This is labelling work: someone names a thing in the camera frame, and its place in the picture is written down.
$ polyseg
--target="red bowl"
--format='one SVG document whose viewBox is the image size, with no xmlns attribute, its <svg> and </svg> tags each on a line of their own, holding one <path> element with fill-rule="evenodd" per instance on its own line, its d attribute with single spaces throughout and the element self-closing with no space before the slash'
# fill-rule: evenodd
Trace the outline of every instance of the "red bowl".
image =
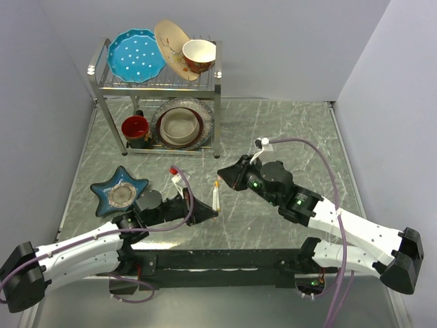
<svg viewBox="0 0 437 328">
<path fill-rule="evenodd" d="M 190 70 L 206 72 L 216 62 L 216 45 L 207 40 L 191 40 L 182 47 L 182 55 Z"/>
</svg>

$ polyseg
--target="marble countertop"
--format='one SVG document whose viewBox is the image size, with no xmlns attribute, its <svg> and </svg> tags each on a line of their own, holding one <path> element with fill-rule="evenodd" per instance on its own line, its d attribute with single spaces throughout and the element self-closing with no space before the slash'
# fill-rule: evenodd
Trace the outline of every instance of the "marble countertop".
<svg viewBox="0 0 437 328">
<path fill-rule="evenodd" d="M 153 107 L 140 105 L 146 118 Z M 108 106 L 118 127 L 132 115 L 130 99 L 109 100 Z M 110 221 L 95 217 L 98 198 L 90 184 L 108 180 L 119 165 L 134 178 L 150 180 L 148 189 L 160 191 L 164 198 L 176 195 L 171 183 L 170 165 L 191 175 L 195 197 L 211 205 L 216 171 L 235 163 L 242 154 L 254 151 L 259 136 L 276 139 L 299 137 L 312 141 L 328 158 L 336 175 L 341 207 L 359 214 L 346 160 L 326 102 L 290 102 L 273 100 L 222 100 L 221 157 L 138 154 L 122 156 L 102 111 L 97 108 L 80 169 L 72 186 L 59 240 L 78 236 Z M 294 175 L 296 184 L 333 199 L 333 187 L 326 168 L 310 147 L 301 143 L 275 145 L 275 156 Z M 224 183 L 220 188 L 222 211 L 218 218 L 199 225 L 182 226 L 170 232 L 151 233 L 136 249 L 271 249 L 299 248 L 309 236 L 329 240 L 330 236 L 284 220 L 277 208 L 250 191 L 235 192 Z"/>
</svg>

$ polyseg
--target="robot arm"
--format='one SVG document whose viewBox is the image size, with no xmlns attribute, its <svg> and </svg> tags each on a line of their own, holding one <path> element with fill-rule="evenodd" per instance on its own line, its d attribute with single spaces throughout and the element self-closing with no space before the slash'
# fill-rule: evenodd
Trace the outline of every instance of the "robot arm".
<svg viewBox="0 0 437 328">
<path fill-rule="evenodd" d="M 335 205 L 306 188 L 294 184 L 293 175 L 282 162 L 262 164 L 257 155 L 243 155 L 238 162 L 220 169 L 217 174 L 236 190 L 250 189 L 292 223 L 321 230 L 341 238 L 337 215 L 341 213 L 348 247 L 347 269 L 378 277 L 389 288 L 412 294 L 423 261 L 420 234 L 386 228 L 365 220 Z M 319 267 L 340 267 L 343 248 L 308 238 L 302 246 L 302 263 L 316 263 Z"/>
<path fill-rule="evenodd" d="M 218 215 L 193 199 L 193 213 L 186 221 L 188 226 Z M 0 268 L 0 282 L 29 260 L 44 254 L 48 256 L 26 266 L 5 284 L 3 291 L 9 311 L 26 310 L 52 290 L 84 277 L 108 272 L 125 274 L 137 261 L 131 245 L 149 235 L 139 229 L 186 217 L 189 208 L 187 189 L 182 190 L 182 195 L 165 201 L 159 192 L 149 190 L 134 201 L 132 210 L 91 232 L 36 248 L 30 242 L 19 245 Z"/>
</svg>

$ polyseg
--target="plate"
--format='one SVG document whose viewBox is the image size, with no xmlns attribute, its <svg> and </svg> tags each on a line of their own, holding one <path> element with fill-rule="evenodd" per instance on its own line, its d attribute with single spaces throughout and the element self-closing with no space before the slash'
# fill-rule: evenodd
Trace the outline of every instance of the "plate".
<svg viewBox="0 0 437 328">
<path fill-rule="evenodd" d="M 108 181 L 89 186 L 98 197 L 96 216 L 101 217 L 112 212 L 127 210 L 148 184 L 148 179 L 134 179 L 120 165 Z"/>
<path fill-rule="evenodd" d="M 191 113 L 193 113 L 196 116 L 197 122 L 199 123 L 199 132 L 197 133 L 196 137 L 192 141 L 190 141 L 188 143 L 182 143 L 182 144 L 180 144 L 180 143 L 172 143 L 171 140 L 169 140 L 165 134 L 161 134 L 161 131 L 160 131 L 161 121 L 163 120 L 164 115 L 172 110 L 172 109 L 169 109 L 168 111 L 164 112 L 158 118 L 158 121 L 156 122 L 156 136 L 158 137 L 157 140 L 161 141 L 166 146 L 169 146 L 169 147 L 172 147 L 172 148 L 189 147 L 189 146 L 195 144 L 197 142 L 197 140 L 199 140 L 199 138 L 200 138 L 200 136 L 202 134 L 202 131 L 203 131 L 203 120 L 200 117 L 200 115 L 196 111 L 193 111 L 192 109 L 189 109 L 189 108 L 186 108 L 186 107 L 183 107 L 183 108 L 188 109 Z"/>
<path fill-rule="evenodd" d="M 159 134 L 160 123 L 158 125 L 158 121 L 159 118 L 168 110 L 178 107 L 188 108 L 194 111 L 195 113 L 197 113 L 197 115 L 200 116 L 201 118 L 201 120 L 199 120 L 199 123 L 203 124 L 203 129 L 201 130 L 201 134 L 199 138 L 196 139 L 194 143 L 178 148 L 178 150 L 192 150 L 202 146 L 211 137 L 212 131 L 214 130 L 214 114 L 211 108 L 207 104 L 196 98 L 174 98 L 170 101 L 165 102 L 162 106 L 160 106 L 155 111 L 150 121 L 150 126 L 152 129 L 152 134 L 154 136 L 154 139 L 158 143 L 160 143 L 164 149 L 175 148 L 175 146 L 169 146 L 168 144 L 163 142 L 161 138 L 158 137 L 160 135 Z"/>
<path fill-rule="evenodd" d="M 183 79 L 194 81 L 198 73 L 190 71 L 182 56 L 182 47 L 190 38 L 170 20 L 162 20 L 155 26 L 156 43 L 167 64 Z"/>
<path fill-rule="evenodd" d="M 144 83 L 165 66 L 155 35 L 148 29 L 130 29 L 111 43 L 108 48 L 111 72 L 129 83 Z"/>
</svg>

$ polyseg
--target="red mug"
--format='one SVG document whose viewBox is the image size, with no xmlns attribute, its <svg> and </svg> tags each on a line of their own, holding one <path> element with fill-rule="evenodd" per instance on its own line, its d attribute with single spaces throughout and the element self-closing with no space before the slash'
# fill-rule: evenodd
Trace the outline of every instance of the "red mug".
<svg viewBox="0 0 437 328">
<path fill-rule="evenodd" d="M 216 61 L 216 45 L 207 40 L 191 40 L 182 47 L 185 63 L 194 73 L 210 70 Z"/>
<path fill-rule="evenodd" d="M 144 118 L 143 111 L 138 110 L 135 114 L 124 120 L 123 135 L 132 148 L 151 148 L 152 134 L 149 122 Z"/>
</svg>

